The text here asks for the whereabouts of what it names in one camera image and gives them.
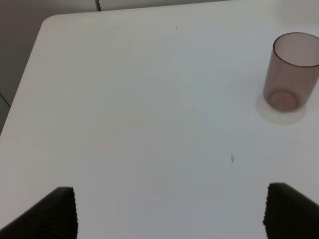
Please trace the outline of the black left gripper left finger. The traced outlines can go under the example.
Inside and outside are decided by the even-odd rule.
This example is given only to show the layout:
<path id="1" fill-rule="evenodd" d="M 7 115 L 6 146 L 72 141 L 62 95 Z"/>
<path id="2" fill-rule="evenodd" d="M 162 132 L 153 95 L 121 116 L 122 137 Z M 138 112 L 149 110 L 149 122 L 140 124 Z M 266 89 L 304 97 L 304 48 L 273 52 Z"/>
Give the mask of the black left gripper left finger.
<path id="1" fill-rule="evenodd" d="M 76 239 L 77 235 L 72 187 L 57 187 L 0 230 L 2 239 Z"/>

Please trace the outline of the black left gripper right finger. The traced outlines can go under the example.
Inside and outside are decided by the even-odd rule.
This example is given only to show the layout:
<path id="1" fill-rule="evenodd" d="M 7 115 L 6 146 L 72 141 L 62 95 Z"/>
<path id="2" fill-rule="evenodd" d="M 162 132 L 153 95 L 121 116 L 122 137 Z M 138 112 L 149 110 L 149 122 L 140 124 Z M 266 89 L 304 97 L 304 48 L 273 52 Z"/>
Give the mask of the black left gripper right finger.
<path id="1" fill-rule="evenodd" d="M 263 224 L 269 239 L 317 239 L 319 205 L 286 183 L 271 183 Z"/>

